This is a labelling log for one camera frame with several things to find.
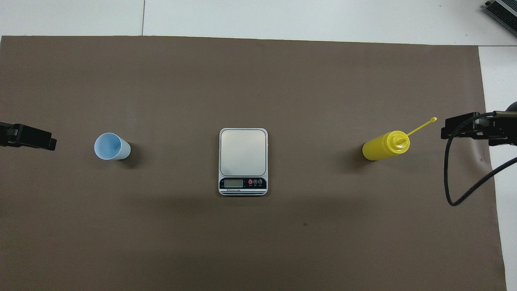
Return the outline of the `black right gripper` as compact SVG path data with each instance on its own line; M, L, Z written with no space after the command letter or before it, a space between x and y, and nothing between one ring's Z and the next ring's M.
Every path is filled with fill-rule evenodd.
M478 116L486 122L479 125ZM516 111L491 111L484 114L471 112L445 119L441 128L441 139L447 140L458 126L465 123L455 138L472 138L474 140L488 140L489 146L503 144L517 145L517 113Z

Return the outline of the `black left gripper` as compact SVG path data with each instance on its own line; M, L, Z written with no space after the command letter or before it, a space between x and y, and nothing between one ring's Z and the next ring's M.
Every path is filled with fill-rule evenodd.
M57 140L52 133L27 125L0 123L0 145L2 147L31 147L54 151Z

